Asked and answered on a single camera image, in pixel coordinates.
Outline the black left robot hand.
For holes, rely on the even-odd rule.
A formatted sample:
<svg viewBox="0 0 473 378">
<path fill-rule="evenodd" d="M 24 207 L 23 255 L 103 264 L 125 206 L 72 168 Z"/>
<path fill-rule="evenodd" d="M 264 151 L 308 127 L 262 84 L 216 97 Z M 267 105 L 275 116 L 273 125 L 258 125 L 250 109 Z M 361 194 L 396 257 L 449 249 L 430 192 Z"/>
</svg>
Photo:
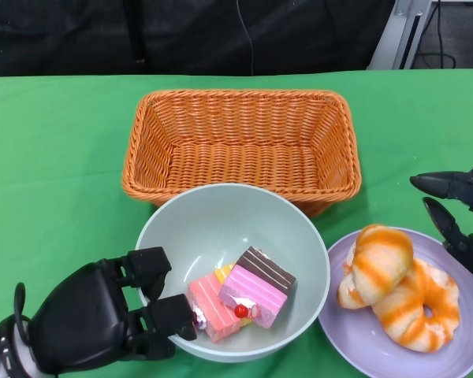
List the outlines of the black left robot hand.
<svg viewBox="0 0 473 378">
<path fill-rule="evenodd" d="M 161 296 L 171 269 L 156 246 L 86 264 L 63 280 L 28 322 L 39 370 L 58 375 L 163 360 L 175 353 L 171 336 L 196 339 L 186 295 Z"/>
</svg>

